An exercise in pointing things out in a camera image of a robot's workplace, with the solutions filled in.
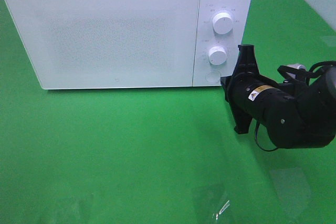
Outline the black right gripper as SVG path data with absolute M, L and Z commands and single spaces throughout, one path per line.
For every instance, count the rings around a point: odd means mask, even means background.
M 263 119 L 263 96 L 255 91 L 262 85 L 255 58 L 253 45 L 239 45 L 239 56 L 234 72 L 229 77 L 222 77 L 221 84 L 225 91 L 225 100 L 231 109 L 238 134 L 247 134 L 252 119 Z

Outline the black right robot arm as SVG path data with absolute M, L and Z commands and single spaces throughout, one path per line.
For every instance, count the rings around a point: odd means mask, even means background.
M 260 74 L 253 45 L 239 45 L 238 60 L 229 77 L 221 78 L 238 134 L 250 123 L 266 127 L 279 148 L 318 148 L 335 138 L 335 61 L 322 61 L 309 70 L 280 66 L 282 83 Z

